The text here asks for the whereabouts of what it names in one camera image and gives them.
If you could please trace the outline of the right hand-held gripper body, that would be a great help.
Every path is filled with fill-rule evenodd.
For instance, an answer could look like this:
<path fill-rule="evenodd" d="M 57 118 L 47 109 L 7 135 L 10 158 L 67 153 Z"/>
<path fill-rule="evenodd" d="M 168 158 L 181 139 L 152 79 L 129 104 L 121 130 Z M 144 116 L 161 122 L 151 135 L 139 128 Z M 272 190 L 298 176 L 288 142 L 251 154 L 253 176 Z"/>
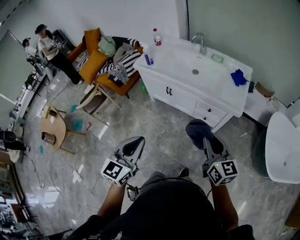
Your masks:
<path fill-rule="evenodd" d="M 203 177 L 208 177 L 215 186 L 228 184 L 239 175 L 236 159 L 228 159 L 225 156 L 211 157 L 205 160 L 202 172 Z"/>

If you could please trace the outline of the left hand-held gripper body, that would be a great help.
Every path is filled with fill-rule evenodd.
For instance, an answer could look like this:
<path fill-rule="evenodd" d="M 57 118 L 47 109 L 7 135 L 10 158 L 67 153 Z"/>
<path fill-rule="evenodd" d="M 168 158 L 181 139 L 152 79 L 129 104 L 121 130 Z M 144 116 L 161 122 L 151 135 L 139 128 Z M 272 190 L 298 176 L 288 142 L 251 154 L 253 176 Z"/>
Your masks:
<path fill-rule="evenodd" d="M 101 174 L 109 182 L 121 187 L 126 184 L 138 170 L 136 162 L 137 159 L 127 159 L 115 152 L 111 157 L 105 160 Z"/>

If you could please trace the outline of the dark blue cloth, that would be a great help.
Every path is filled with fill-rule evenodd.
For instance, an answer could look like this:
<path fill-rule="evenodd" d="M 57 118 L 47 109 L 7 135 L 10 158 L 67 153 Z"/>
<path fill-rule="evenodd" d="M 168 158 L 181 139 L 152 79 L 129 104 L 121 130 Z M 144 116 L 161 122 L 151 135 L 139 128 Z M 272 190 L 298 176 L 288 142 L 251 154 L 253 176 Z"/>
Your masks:
<path fill-rule="evenodd" d="M 193 141 L 193 144 L 200 150 L 204 149 L 203 139 L 212 141 L 213 134 L 209 125 L 203 120 L 195 119 L 186 126 L 186 133 Z"/>

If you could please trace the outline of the white cabinet door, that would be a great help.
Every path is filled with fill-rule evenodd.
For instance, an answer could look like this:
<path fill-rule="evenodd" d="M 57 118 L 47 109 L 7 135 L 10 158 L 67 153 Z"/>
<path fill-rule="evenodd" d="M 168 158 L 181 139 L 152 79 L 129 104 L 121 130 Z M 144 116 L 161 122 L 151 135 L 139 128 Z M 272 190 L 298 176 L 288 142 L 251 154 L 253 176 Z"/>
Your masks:
<path fill-rule="evenodd" d="M 166 87 L 168 86 L 164 81 L 146 74 L 141 74 L 141 77 L 153 102 L 159 100 L 168 105 L 172 104 L 171 96 L 166 93 Z"/>
<path fill-rule="evenodd" d="M 171 89 L 172 106 L 192 116 L 196 106 L 196 97 L 191 95 L 189 92 L 186 92 L 176 87 L 171 87 Z"/>

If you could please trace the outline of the person's right forearm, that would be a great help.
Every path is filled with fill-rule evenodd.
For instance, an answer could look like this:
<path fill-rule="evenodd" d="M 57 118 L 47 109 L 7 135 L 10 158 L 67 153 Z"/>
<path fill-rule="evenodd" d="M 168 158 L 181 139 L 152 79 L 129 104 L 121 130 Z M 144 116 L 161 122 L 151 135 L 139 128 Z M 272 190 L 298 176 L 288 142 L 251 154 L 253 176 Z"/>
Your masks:
<path fill-rule="evenodd" d="M 230 231 L 238 227 L 239 218 L 226 185 L 215 186 L 210 180 L 214 210 L 222 226 Z"/>

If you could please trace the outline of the white vanity cabinet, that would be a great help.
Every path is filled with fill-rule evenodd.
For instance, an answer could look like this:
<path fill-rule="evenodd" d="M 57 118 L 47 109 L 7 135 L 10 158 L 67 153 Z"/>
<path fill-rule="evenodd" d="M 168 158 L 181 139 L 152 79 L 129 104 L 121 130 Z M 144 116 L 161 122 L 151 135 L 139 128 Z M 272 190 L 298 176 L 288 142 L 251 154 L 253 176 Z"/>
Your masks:
<path fill-rule="evenodd" d="M 142 55 L 134 68 L 141 74 L 164 81 L 169 88 L 176 87 L 209 103 L 227 113 L 212 127 L 217 132 L 233 116 L 242 116 L 248 96 L 249 82 L 237 87 L 230 73 L 241 69 L 250 81 L 252 68 L 221 53 L 208 48 L 207 55 L 199 53 L 200 45 L 170 36 L 163 37 L 160 46 L 150 46 L 154 64 L 148 66 Z M 211 59 L 212 54 L 224 57 L 223 63 Z"/>

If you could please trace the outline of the white power strip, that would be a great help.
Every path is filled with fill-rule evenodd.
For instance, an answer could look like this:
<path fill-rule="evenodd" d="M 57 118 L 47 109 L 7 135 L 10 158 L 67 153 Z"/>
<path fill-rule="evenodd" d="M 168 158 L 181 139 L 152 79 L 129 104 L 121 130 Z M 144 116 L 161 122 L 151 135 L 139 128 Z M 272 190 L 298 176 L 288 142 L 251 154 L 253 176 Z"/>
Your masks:
<path fill-rule="evenodd" d="M 81 177 L 81 171 L 83 169 L 83 164 L 80 165 L 78 170 L 73 170 L 73 178 L 72 178 L 72 183 L 75 184 L 77 181 L 80 183 L 82 182 L 82 177 Z"/>

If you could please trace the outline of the person's black shirt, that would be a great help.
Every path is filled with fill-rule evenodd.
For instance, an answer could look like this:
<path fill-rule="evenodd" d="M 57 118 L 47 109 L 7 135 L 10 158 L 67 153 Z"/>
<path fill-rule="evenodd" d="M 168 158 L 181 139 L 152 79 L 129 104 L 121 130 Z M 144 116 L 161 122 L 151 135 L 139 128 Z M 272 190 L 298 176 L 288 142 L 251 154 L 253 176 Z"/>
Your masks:
<path fill-rule="evenodd" d="M 250 225 L 227 231 L 204 191 L 187 180 L 158 180 L 112 220 L 92 215 L 67 240 L 255 240 Z"/>

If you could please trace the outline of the cardboard box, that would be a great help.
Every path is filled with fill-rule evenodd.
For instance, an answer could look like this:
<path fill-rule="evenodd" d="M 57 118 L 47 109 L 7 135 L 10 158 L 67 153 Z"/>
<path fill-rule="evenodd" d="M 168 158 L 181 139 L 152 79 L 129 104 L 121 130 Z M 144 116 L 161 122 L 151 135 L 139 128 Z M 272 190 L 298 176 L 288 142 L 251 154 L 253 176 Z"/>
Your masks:
<path fill-rule="evenodd" d="M 265 87 L 263 87 L 262 84 L 260 84 L 259 82 L 257 82 L 255 84 L 255 89 L 261 94 L 263 95 L 265 98 L 270 98 L 274 95 L 275 92 L 266 89 Z"/>

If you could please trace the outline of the grey fluffy blanket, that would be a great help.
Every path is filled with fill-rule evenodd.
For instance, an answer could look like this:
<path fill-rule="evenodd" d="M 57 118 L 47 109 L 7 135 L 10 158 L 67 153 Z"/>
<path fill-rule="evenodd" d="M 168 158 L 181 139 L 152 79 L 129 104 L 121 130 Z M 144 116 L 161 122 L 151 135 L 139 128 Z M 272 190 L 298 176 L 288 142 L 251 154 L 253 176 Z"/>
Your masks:
<path fill-rule="evenodd" d="M 127 70 L 123 64 L 118 64 L 114 69 L 109 72 L 108 79 L 121 87 L 128 82 Z"/>

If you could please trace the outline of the beige garment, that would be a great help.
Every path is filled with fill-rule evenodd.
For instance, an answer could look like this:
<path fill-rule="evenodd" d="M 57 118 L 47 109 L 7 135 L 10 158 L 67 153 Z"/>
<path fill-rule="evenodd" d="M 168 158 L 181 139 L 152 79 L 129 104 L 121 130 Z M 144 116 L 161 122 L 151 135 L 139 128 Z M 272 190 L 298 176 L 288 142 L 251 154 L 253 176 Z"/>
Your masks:
<path fill-rule="evenodd" d="M 127 55 L 132 55 L 134 53 L 135 48 L 127 43 L 123 43 L 121 47 L 118 48 L 116 51 L 114 57 L 113 57 L 113 63 L 115 66 Z"/>

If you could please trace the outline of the chrome faucet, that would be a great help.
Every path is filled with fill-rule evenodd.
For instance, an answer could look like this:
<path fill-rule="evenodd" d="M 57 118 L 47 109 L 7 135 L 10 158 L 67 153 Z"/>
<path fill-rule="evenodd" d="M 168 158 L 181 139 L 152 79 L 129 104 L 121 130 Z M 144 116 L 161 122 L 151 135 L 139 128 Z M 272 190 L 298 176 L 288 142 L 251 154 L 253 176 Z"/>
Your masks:
<path fill-rule="evenodd" d="M 202 54 L 203 56 L 207 55 L 207 48 L 204 45 L 204 34 L 201 32 L 196 33 L 192 39 L 191 39 L 191 43 L 193 44 L 195 39 L 199 37 L 200 38 L 200 48 L 199 48 L 199 53 Z"/>

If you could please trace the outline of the black appliance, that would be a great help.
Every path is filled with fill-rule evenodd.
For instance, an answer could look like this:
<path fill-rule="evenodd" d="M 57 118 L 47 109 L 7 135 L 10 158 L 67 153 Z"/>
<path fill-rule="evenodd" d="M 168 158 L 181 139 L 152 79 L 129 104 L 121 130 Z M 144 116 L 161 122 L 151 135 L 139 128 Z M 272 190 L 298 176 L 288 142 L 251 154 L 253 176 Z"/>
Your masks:
<path fill-rule="evenodd" d="M 4 142 L 5 149 L 26 151 L 27 146 L 18 141 L 15 133 L 0 129 L 0 140 Z"/>

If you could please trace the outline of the clear bottle red cap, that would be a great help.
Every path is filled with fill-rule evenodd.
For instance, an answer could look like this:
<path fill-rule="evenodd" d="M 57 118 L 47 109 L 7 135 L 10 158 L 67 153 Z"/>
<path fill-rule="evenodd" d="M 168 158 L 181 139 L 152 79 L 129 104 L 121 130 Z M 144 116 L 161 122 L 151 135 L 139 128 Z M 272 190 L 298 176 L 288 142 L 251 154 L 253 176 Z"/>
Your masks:
<path fill-rule="evenodd" d="M 155 45 L 159 46 L 162 44 L 161 37 L 156 28 L 153 29 L 153 38 L 154 38 Z"/>

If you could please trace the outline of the grey roller blind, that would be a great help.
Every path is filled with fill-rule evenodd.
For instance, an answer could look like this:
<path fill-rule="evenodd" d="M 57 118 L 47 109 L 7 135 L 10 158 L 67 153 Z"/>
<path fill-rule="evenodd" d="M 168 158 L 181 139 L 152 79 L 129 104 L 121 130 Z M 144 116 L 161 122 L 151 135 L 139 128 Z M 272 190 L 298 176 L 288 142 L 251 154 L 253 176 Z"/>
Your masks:
<path fill-rule="evenodd" d="M 14 103 L 30 71 L 22 44 L 7 31 L 0 40 L 0 95 Z"/>

